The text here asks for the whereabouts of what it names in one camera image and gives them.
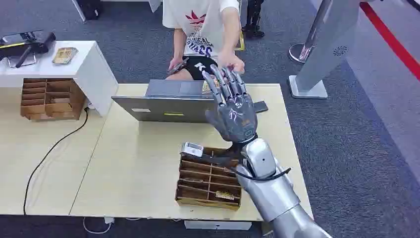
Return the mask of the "person's left hand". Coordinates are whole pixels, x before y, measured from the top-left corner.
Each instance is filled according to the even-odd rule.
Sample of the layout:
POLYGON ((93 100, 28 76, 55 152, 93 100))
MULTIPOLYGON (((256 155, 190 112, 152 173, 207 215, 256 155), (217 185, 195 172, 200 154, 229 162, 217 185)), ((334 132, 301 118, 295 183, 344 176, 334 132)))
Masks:
POLYGON ((217 58, 218 68, 227 67, 238 73, 245 72, 245 63, 234 52, 220 52, 217 58))

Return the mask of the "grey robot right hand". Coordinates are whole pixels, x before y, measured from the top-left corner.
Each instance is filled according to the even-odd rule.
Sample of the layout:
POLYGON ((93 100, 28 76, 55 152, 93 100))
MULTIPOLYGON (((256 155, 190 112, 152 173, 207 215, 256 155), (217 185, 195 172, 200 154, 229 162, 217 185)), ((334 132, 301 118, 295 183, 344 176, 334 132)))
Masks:
POLYGON ((228 142, 248 143, 257 136, 258 119, 254 102, 239 73, 229 67, 210 66, 213 74, 202 72, 215 100, 205 111, 208 123, 228 142))

